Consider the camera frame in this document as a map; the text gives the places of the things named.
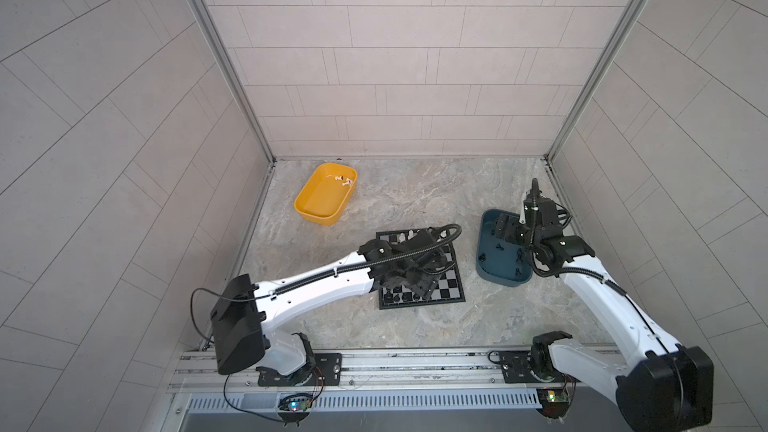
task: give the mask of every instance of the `black and white checkered board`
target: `black and white checkered board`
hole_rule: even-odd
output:
[[[402,242],[412,231],[417,233],[420,229],[395,230],[390,232],[377,232],[376,238],[389,241],[391,244]],[[449,243],[442,248],[449,262],[454,260],[456,251],[453,249],[453,243]],[[399,286],[393,289],[379,289],[379,310],[385,308],[415,307],[418,305],[445,304],[448,302],[464,302],[464,287],[462,287],[462,277],[458,273],[458,264],[454,264],[451,270],[444,272],[438,280],[437,288],[432,292],[430,298],[419,297],[415,295],[408,287]]]

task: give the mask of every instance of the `marble surface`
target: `marble surface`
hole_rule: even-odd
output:
[[[293,199],[323,161],[280,161],[246,254],[253,281],[284,278],[330,263],[377,231],[443,226],[463,233],[454,246],[466,302],[380,311],[377,292],[322,306],[289,322],[314,348],[453,347],[530,344],[553,330],[582,343],[611,342],[586,304],[558,278],[536,275],[519,287],[487,282],[475,271],[480,217],[489,208],[518,210],[531,179],[555,197],[538,158],[424,158],[339,161],[358,172],[341,219],[325,227],[304,220]]]

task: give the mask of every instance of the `dark blue tray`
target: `dark blue tray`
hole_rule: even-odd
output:
[[[490,208],[483,213],[475,264],[478,275],[485,280],[508,287],[517,287],[531,280],[533,269],[528,263],[527,254],[522,253],[522,248],[519,245],[504,242],[493,235],[496,219],[501,214],[520,217],[519,214],[498,208]],[[522,260],[523,264],[518,264],[518,258]]]

